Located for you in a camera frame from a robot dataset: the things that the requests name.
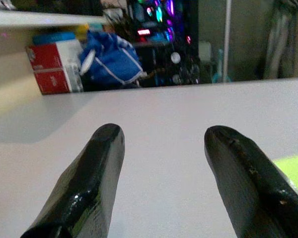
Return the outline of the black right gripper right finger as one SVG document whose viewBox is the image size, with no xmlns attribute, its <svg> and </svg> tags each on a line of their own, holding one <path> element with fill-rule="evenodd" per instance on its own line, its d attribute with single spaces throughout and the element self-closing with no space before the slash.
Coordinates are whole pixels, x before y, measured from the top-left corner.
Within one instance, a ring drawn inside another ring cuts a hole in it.
<svg viewBox="0 0 298 238">
<path fill-rule="evenodd" d="M 204 148 L 238 238 L 298 238 L 298 188 L 253 140 L 216 125 Z"/>
</svg>

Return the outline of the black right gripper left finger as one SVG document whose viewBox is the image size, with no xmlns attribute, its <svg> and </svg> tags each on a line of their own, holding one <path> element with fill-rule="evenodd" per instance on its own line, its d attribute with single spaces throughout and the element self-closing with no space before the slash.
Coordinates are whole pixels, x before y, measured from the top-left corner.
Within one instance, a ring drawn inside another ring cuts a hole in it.
<svg viewBox="0 0 298 238">
<path fill-rule="evenodd" d="M 22 237 L 107 237 L 124 155 L 121 127 L 108 123 L 98 128 Z"/>
</svg>

